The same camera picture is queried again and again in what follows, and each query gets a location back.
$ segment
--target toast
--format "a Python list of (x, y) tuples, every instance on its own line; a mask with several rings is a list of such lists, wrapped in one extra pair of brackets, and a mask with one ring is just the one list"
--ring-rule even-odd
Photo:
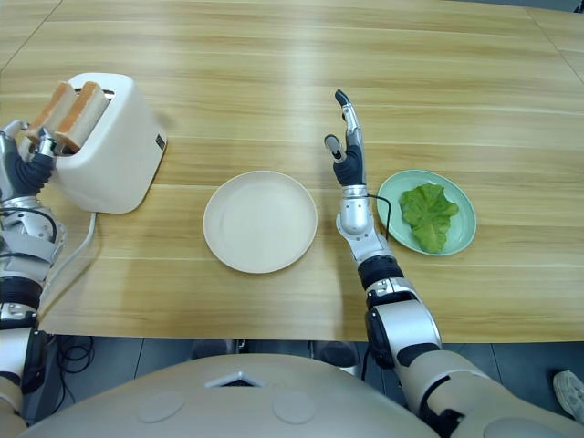
[(61, 82), (53, 92), (51, 100), (33, 121), (25, 132), (25, 135), (38, 145), (40, 139), (38, 132), (42, 127), (55, 132), (63, 119), (67, 116), (71, 107), (75, 103), (77, 93), (68, 82)]
[(77, 152), (98, 123), (110, 101), (96, 82), (86, 82), (55, 132), (71, 152)]

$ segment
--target wood grain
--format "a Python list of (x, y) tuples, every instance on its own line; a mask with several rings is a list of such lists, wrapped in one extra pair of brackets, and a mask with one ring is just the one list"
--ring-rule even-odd
[[(60, 80), (111, 71), (136, 79), (170, 142), (140, 208), (99, 217), (92, 251), (47, 297), (42, 328), (364, 339), (364, 293), (334, 226), (339, 188), (322, 147), (344, 130), (332, 98), (341, 87), (359, 112), (373, 192), (418, 168), (474, 203), (478, 233), (458, 255), (392, 243), (443, 338), (584, 339), (584, 84), (580, 34), (564, 22), (575, 23), (431, 0), (64, 0), (5, 67), (0, 122), (32, 120)], [(251, 276), (214, 258), (202, 220), (218, 186), (261, 169), (301, 181), (319, 225), (302, 259)], [(62, 262), (89, 214), (51, 187), (41, 198), (68, 228)]]
[(58, 3), (58, 0), (3, 0), (0, 3), (0, 72)]
[(584, 16), (541, 9), (528, 9), (528, 13), (584, 83)]

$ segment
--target lettuce leaf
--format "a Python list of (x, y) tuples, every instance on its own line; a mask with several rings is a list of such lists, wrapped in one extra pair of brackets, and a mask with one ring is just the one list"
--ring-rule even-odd
[(450, 217), (458, 214), (458, 205), (444, 196), (439, 184), (423, 184), (400, 197), (401, 217), (412, 227), (412, 234), (427, 253), (442, 252)]

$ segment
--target shoe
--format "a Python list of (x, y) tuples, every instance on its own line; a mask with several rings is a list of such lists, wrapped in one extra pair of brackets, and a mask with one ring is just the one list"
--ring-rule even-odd
[(553, 384), (564, 411), (584, 424), (584, 383), (572, 371), (562, 371), (554, 376)]

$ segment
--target gray floor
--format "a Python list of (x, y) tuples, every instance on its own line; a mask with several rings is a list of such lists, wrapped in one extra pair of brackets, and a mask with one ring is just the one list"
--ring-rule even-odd
[(541, 7), (542, 9), (557, 9), (573, 12), (581, 0), (456, 0), (458, 2), (492, 3), (495, 5), (513, 5)]
[[(310, 357), (308, 341), (252, 340), (246, 346), (252, 353)], [(362, 360), (367, 346), (361, 342), (357, 347)], [(515, 395), (561, 414), (565, 413), (554, 397), (551, 375), (558, 370), (573, 370), (584, 378), (584, 342), (446, 344), (444, 347), (468, 358)], [(65, 379), (77, 402), (81, 402), (126, 381), (186, 361), (192, 351), (192, 339), (95, 338), (92, 364), (79, 374), (67, 374)], [(54, 359), (54, 351), (49, 358)], [(30, 423), (48, 416), (60, 396), (55, 363), (50, 364), (47, 375), (46, 385), (26, 397), (24, 414)], [(366, 382), (397, 403), (404, 404), (398, 381), (391, 370), (381, 370), (370, 360)], [(67, 397), (61, 409), (66, 409), (71, 403)]]

